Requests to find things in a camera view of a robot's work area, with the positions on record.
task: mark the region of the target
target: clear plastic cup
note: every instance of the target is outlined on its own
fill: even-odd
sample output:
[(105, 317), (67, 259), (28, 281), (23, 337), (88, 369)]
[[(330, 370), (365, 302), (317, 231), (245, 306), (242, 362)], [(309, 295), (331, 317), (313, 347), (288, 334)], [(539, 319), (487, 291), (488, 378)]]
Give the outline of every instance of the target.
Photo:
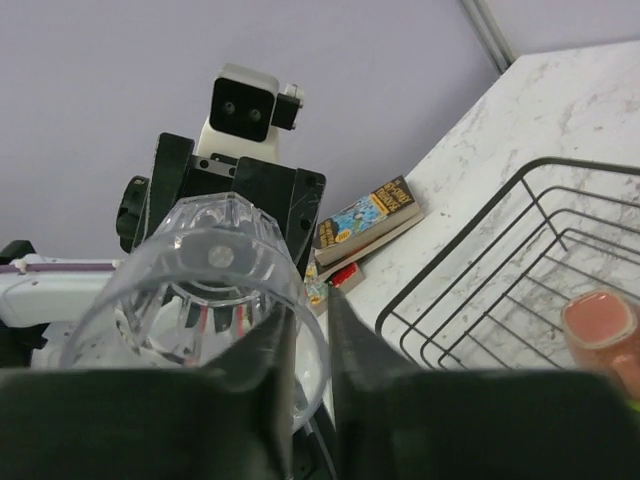
[(297, 430), (322, 401), (329, 352), (278, 224), (234, 193), (183, 199), (118, 267), (65, 345), (60, 365), (202, 366), (278, 304), (298, 321)]

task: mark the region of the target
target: book cover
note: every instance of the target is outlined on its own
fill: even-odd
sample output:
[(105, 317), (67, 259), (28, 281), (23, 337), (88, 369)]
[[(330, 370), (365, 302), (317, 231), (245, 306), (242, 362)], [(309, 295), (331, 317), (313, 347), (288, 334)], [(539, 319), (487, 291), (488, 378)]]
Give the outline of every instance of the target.
[(413, 227), (416, 223), (420, 222), (420, 220), (422, 220), (423, 218), (424, 218), (424, 214), (420, 212), (418, 215), (414, 215), (406, 222), (402, 223), (401, 225), (398, 225), (393, 230), (385, 233), (384, 235), (376, 238), (375, 240), (371, 242), (365, 242), (363, 245), (354, 248), (350, 253), (348, 253), (344, 257), (339, 258), (338, 260), (335, 260), (331, 263), (327, 263), (326, 265), (321, 265), (320, 263), (318, 263), (316, 267), (318, 280), (326, 281), (338, 270), (346, 267), (351, 263), (361, 260), (367, 255), (375, 252), (377, 249), (391, 242), (393, 239), (397, 238), (399, 235), (402, 235), (404, 232), (406, 232), (411, 227)]
[(396, 177), (321, 222), (316, 229), (313, 246), (316, 250), (324, 250), (346, 242), (415, 203), (404, 177)]
[(329, 286), (320, 280), (318, 280), (318, 267), (315, 262), (310, 262), (307, 265), (307, 271), (304, 275), (304, 286), (307, 291), (307, 297), (311, 302), (311, 306), (317, 307), (324, 302), (329, 295)]

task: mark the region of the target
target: pink cup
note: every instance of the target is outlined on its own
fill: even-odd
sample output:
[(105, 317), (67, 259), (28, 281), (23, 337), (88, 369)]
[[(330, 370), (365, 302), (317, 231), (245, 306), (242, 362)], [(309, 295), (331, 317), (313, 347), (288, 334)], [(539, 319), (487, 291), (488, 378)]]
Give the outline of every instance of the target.
[(608, 375), (640, 400), (640, 306), (610, 290), (573, 299), (562, 311), (565, 340), (576, 364)]

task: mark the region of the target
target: white marble surface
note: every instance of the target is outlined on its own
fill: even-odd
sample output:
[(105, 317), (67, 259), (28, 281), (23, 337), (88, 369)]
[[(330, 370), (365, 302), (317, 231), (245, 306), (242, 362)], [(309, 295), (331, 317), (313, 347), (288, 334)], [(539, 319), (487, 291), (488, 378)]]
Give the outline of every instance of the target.
[[(362, 320), (373, 328), (382, 308), (418, 271), (427, 265), (498, 188), (524, 164), (543, 156), (640, 166), (640, 42), (527, 55), (519, 58), (408, 175), (408, 180), (422, 204), (425, 205), (428, 216), (363, 265), (367, 278), (348, 295)], [(602, 193), (615, 191), (627, 199), (635, 199), (638, 196), (635, 179), (624, 182), (616, 176), (608, 176), (605, 179), (601, 175), (593, 176), (584, 173), (578, 175), (574, 171), (557, 168), (546, 173), (535, 174), (534, 177), (535, 185), (532, 185), (534, 190), (542, 188), (545, 182), (546, 185), (550, 185), (549, 180), (553, 179), (554, 182), (559, 183), (587, 185)], [(469, 241), (464, 247), (465, 250), (458, 252), (457, 257), (447, 262), (446, 268), (443, 265), (446, 271), (440, 271), (434, 275), (431, 284), (421, 287), (415, 295), (400, 306), (399, 309), (402, 310), (403, 315), (406, 314), (407, 318), (412, 320), (422, 313), (429, 304), (429, 298), (435, 296), (435, 289), (441, 288), (442, 280), (458, 273), (471, 258), (470, 256), (478, 253), (479, 246), (486, 244), (487, 239), (490, 240), (495, 236), (496, 229), (505, 225), (505, 222), (524, 205), (521, 203), (524, 198), (522, 195), (521, 198), (512, 199), (509, 205), (501, 207), (498, 214), (489, 219), (488, 224), (481, 229), (482, 235), (476, 239), (479, 243)], [(625, 221), (633, 222), (630, 215), (634, 213), (628, 210), (623, 211), (619, 207), (616, 210), (608, 205), (576, 203), (574, 199), (567, 200), (566, 197), (558, 199), (552, 197), (549, 201), (556, 204), (573, 202), (585, 210), (601, 208), (602, 215), (618, 217), (624, 215)], [(527, 223), (529, 231), (534, 225), (531, 222), (539, 220), (539, 215), (531, 220), (525, 219), (529, 222)], [(575, 218), (566, 222), (575, 226), (571, 223), (575, 223)], [(585, 228), (591, 231), (596, 226), (587, 225)], [(520, 228), (517, 232), (524, 232), (524, 230)], [(518, 240), (517, 232), (514, 233), (513, 239), (505, 241)], [(549, 240), (552, 238), (548, 230), (541, 235), (547, 235)], [(621, 241), (619, 232), (609, 231), (606, 235), (613, 235), (611, 238)], [(633, 246), (633, 238), (624, 240), (624, 242), (627, 241), (632, 242), (628, 246)], [(545, 240), (541, 238), (529, 253), (539, 253), (544, 246), (543, 243)], [(586, 263), (592, 271), (606, 278), (611, 275), (625, 277), (631, 284), (640, 274), (640, 268), (636, 266), (637, 271), (623, 275), (622, 267), (615, 263), (615, 257), (605, 257), (600, 255), (599, 258), (593, 258), (593, 252), (585, 253), (584, 249), (576, 250), (575, 248), (569, 253), (560, 251), (557, 256), (557, 258), (568, 259), (567, 261), (575, 261), (577, 265)], [(521, 260), (521, 265), (528, 261)], [(510, 264), (513, 270), (503, 275), (501, 281), (506, 282), (517, 273), (521, 273), (518, 265), (514, 265)], [(477, 278), (486, 276), (487, 271), (475, 272), (475, 281)], [(564, 273), (558, 273), (557, 268), (553, 270), (549, 265), (545, 266), (544, 262), (541, 262), (537, 278), (550, 279), (552, 283), (555, 282), (556, 288), (562, 287), (568, 296), (580, 293), (581, 289), (591, 285), (585, 281), (581, 283), (579, 279), (572, 277), (570, 270), (567, 271), (568, 276), (564, 278), (562, 277)], [(469, 286), (464, 285), (459, 295), (466, 295)], [(466, 324), (460, 325), (468, 325), (468, 322), (474, 320), (487, 307), (485, 300), (495, 298), (496, 292), (504, 290), (505, 286), (498, 282), (487, 287), (495, 290), (483, 291), (481, 295), (483, 301), (475, 302), (472, 306), (473, 311), (461, 312), (461, 315), (467, 314), (468, 318)], [(536, 298), (540, 299), (540, 296), (545, 295), (543, 290), (541, 287), (536, 290), (535, 284), (527, 286), (521, 282), (512, 293), (516, 299), (520, 298), (523, 302), (535, 301)], [(543, 303), (545, 302), (551, 309), (546, 312), (549, 319), (557, 323), (562, 302), (558, 303), (557, 299), (552, 301), (543, 298)], [(502, 305), (499, 305), (494, 312), (496, 316), (507, 318), (514, 325), (526, 323), (517, 321), (518, 315), (523, 314), (521, 307), (517, 313), (514, 313), (514, 309), (511, 308), (513, 305), (509, 307), (511, 308), (509, 311), (500, 311), (501, 307)], [(425, 327), (430, 330), (426, 333), (435, 331), (446, 315), (434, 310), (429, 317), (433, 318)], [(325, 316), (320, 320), (321, 324), (326, 326)], [(397, 344), (398, 324), (394, 326), (392, 323), (385, 325), (388, 328), (383, 332), (392, 343)], [(558, 343), (562, 340), (562, 334), (556, 335), (557, 330), (554, 333), (552, 327), (548, 325), (546, 327), (544, 331), (533, 331), (530, 328), (528, 332), (515, 333), (536, 340), (538, 342), (536, 345), (543, 350), (546, 349), (544, 353), (555, 358), (558, 364), (570, 364), (562, 343)], [(501, 352), (501, 356), (508, 358), (510, 365), (540, 363), (535, 354), (530, 355), (531, 352), (526, 358), (516, 358), (521, 349), (514, 350), (513, 345), (507, 345), (513, 337), (507, 333), (506, 337), (509, 338), (503, 339), (505, 332), (503, 328), (500, 330), (501, 332), (496, 333), (495, 330), (483, 331), (479, 328), (475, 333), (484, 335), (484, 338), (488, 338), (487, 341), (493, 342), (494, 345), (502, 345), (506, 348)], [(442, 335), (450, 339), (457, 333), (459, 332), (452, 331), (446, 335), (443, 331)], [(476, 364), (482, 366), (487, 362), (488, 365), (491, 364), (489, 362), (491, 358), (483, 360), (480, 358), (482, 355), (475, 355), (471, 351), (473, 350), (471, 347), (473, 345), (470, 346), (470, 350), (467, 349), (469, 351), (466, 351), (466, 346), (460, 344), (455, 352), (460, 350), (470, 354), (471, 356), (465, 359), (465, 363), (470, 366)], [(427, 359), (437, 359), (438, 356), (439, 352), (425, 352)]]

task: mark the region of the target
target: book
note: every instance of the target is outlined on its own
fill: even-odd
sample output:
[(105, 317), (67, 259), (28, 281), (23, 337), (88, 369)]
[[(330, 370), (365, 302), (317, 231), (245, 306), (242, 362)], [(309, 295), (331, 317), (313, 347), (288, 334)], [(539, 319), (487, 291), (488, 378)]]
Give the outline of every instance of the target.
[[(364, 274), (357, 263), (351, 263), (335, 272), (329, 282), (344, 293), (349, 293), (364, 280)], [(315, 262), (309, 263), (304, 277), (307, 296), (311, 301), (311, 308), (316, 315), (322, 315), (327, 310), (329, 296), (329, 282), (318, 280), (318, 270)]]
[(362, 259), (363, 257), (369, 255), (375, 250), (386, 245), (394, 238), (400, 236), (401, 234), (409, 230), (411, 227), (413, 227), (416, 223), (418, 223), (423, 218), (424, 218), (424, 215), (414, 215), (409, 220), (404, 222), (402, 225), (397, 226), (395, 229), (391, 230), (389, 233), (376, 238), (374, 241), (360, 248), (357, 248), (355, 251), (351, 252), (346, 257), (336, 260), (335, 262), (330, 263), (329, 265), (318, 265), (317, 266), (318, 280), (321, 282), (326, 281), (331, 277), (331, 275), (333, 275), (340, 269), (346, 267), (350, 263), (353, 263), (357, 260)]
[(420, 204), (405, 178), (396, 177), (318, 224), (315, 259), (321, 266), (335, 263), (414, 217), (424, 218)]

